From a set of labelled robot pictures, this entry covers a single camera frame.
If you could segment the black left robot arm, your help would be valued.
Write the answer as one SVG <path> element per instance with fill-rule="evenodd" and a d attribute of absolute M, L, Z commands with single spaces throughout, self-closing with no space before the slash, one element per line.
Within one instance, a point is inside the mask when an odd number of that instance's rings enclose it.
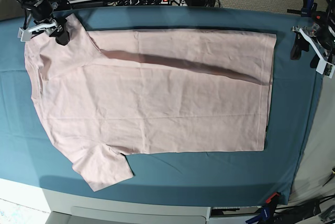
<path fill-rule="evenodd" d="M 316 0 L 303 0 L 300 10 L 288 9 L 289 14 L 312 19 L 312 25 L 295 26 L 295 41 L 291 50 L 291 60 L 299 60 L 302 52 L 313 48 L 315 56 L 310 67 L 331 78 L 334 74 L 334 0 L 326 0 L 325 11 L 317 9 Z"/>

